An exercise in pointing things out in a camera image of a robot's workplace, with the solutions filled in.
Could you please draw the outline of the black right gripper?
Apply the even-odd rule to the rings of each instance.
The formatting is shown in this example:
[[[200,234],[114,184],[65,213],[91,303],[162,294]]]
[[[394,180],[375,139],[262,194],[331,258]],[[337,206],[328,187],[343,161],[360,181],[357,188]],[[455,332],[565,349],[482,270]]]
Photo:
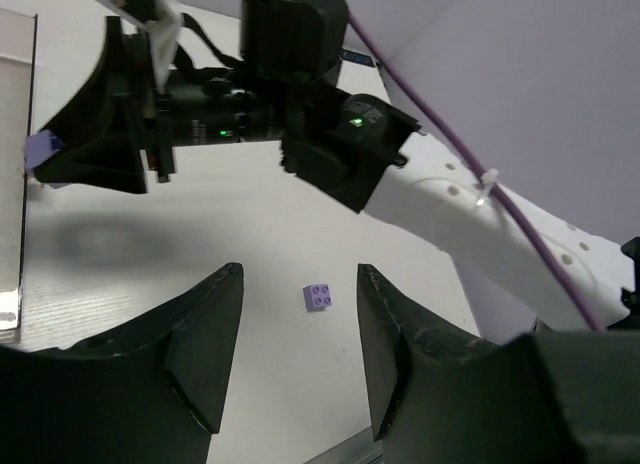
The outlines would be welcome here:
[[[387,170],[406,165],[401,148],[416,121],[337,85],[345,0],[241,0],[239,55],[217,52],[217,65],[204,68],[179,44],[167,65],[154,48],[161,29],[203,37],[191,15],[171,19],[168,0],[113,1],[139,22],[125,34],[111,16],[105,36],[125,73],[108,87],[121,111],[114,132],[132,155],[128,192],[145,192],[148,168],[167,181],[178,147],[276,141],[287,173],[358,212]]]

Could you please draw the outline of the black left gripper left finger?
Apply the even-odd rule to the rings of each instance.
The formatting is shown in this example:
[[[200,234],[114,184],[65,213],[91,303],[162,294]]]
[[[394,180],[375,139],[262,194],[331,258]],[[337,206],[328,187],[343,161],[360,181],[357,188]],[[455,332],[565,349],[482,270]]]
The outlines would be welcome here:
[[[203,463],[221,427],[244,270],[66,348],[1,350],[5,463]]]

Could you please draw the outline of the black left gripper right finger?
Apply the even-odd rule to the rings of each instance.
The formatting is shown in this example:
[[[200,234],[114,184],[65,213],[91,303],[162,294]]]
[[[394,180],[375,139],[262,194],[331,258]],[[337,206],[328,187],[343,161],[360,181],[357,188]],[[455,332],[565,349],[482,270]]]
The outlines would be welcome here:
[[[635,463],[639,336],[525,333],[497,346],[357,271],[373,436],[388,463]]]

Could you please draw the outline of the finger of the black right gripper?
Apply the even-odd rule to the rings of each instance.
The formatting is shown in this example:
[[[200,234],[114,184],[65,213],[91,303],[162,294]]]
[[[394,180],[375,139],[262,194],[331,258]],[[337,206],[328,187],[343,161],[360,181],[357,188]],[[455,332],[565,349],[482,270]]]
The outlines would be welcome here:
[[[39,182],[147,192],[136,71],[120,18],[105,19],[104,43],[93,73],[43,131],[61,147],[33,169]]]

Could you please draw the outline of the purple lego brick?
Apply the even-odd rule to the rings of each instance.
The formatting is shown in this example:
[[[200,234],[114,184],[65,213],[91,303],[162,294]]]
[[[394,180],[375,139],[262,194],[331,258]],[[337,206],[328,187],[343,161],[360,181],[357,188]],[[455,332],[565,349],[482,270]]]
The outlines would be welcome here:
[[[35,168],[64,147],[64,143],[49,130],[28,136],[24,146],[24,169],[27,178],[36,182]]]

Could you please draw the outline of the clear bottom acrylic drawer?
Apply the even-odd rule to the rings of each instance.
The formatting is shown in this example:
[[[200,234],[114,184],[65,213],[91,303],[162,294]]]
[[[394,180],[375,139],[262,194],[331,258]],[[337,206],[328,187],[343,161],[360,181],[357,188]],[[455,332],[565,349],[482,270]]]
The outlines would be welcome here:
[[[1,343],[20,340],[37,18],[1,10]]]

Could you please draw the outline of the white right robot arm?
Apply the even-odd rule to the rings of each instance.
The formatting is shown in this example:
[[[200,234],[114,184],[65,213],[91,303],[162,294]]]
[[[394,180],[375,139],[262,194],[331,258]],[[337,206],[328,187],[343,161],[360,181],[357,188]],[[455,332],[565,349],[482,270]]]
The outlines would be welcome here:
[[[203,28],[178,0],[95,1],[110,10],[98,63],[25,143],[37,181],[143,194],[178,147],[276,141],[287,173],[476,266],[550,329],[638,328],[637,240],[581,231],[500,186],[443,122],[434,138],[338,88],[345,0],[242,0],[240,54],[215,68],[181,47]]]

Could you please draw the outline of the blue label sticker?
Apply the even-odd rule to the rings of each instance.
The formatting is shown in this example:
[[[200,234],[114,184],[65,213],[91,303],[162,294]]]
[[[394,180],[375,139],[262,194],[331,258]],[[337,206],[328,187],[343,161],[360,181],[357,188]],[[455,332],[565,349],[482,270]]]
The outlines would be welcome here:
[[[361,66],[376,68],[376,62],[367,54],[356,52],[349,49],[341,50],[341,59]]]

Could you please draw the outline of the purple lego plate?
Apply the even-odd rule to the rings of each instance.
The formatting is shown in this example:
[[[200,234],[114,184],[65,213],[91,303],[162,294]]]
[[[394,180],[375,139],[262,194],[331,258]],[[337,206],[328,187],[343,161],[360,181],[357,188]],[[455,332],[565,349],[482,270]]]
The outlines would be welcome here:
[[[309,313],[322,312],[333,304],[328,284],[311,284],[302,290],[306,311]]]

